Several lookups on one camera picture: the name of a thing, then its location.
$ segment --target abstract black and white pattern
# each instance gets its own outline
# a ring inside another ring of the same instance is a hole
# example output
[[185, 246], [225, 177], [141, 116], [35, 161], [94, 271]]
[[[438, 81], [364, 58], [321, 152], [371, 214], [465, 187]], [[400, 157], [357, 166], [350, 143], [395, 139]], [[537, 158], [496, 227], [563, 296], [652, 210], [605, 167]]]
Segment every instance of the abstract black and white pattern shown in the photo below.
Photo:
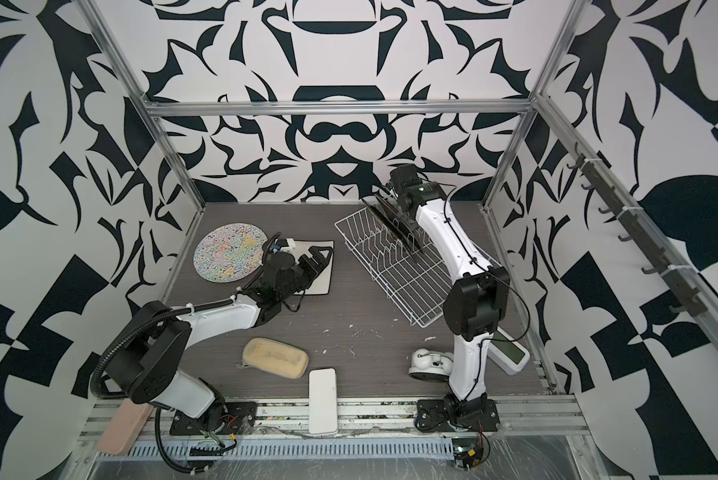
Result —
[[518, 114], [367, 114], [162, 119], [201, 196], [217, 201], [356, 201], [414, 163], [481, 200]]
[[[718, 2], [594, 0], [550, 96], [718, 292]], [[492, 206], [558, 388], [613, 474], [714, 478], [718, 351], [571, 163], [537, 120]]]
[[68, 456], [194, 213], [76, 7], [0, 0], [0, 478]]
[[101, 0], [155, 101], [515, 98], [569, 0]]

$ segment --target colorful patterned plate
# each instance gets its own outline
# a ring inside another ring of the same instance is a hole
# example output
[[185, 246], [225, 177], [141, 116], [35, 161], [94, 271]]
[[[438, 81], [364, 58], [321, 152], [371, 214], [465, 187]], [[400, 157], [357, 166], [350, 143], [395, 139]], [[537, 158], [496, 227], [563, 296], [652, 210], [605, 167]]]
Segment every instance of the colorful patterned plate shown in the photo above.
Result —
[[244, 278], [261, 264], [263, 230], [250, 224], [229, 224], [201, 239], [194, 251], [194, 268], [205, 280], [228, 283]]

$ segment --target green display screen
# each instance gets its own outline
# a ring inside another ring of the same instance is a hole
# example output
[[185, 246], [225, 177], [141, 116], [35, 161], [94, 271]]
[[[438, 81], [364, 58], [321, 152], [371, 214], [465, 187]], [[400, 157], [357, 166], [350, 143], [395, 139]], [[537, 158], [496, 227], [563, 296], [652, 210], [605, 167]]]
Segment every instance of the green display screen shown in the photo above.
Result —
[[[508, 340], [499, 330], [493, 333], [493, 339]], [[514, 363], [519, 364], [524, 358], [524, 350], [518, 348], [513, 342], [493, 342], [493, 345], [498, 348], [501, 352], [505, 353], [506, 356]]]

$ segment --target wire rack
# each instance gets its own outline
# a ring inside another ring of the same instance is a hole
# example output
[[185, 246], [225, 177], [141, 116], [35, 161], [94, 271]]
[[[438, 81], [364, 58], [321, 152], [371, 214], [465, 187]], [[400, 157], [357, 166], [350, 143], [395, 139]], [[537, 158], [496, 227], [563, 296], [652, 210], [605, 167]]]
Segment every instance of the wire rack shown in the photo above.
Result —
[[452, 288], [450, 274], [421, 228], [414, 235], [422, 248], [412, 255], [366, 207], [335, 222], [335, 228], [410, 324], [425, 328], [441, 317], [442, 303]]

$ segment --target wall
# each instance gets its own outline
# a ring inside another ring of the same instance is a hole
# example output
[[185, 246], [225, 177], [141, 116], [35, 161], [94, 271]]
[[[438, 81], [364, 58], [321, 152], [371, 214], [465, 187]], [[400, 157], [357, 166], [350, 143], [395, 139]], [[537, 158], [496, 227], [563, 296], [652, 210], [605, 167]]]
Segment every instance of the wall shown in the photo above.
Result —
[[[718, 2], [594, 0], [549, 93], [718, 292]], [[538, 119], [492, 206], [558, 388], [613, 474], [717, 478], [718, 352], [571, 163]]]
[[[98, 2], [143, 91], [162, 102], [527, 98], [569, 3]], [[476, 200], [516, 115], [224, 121], [166, 123], [208, 201], [355, 201], [412, 161]]]
[[0, 478], [68, 456], [195, 211], [67, 0], [0, 0]]

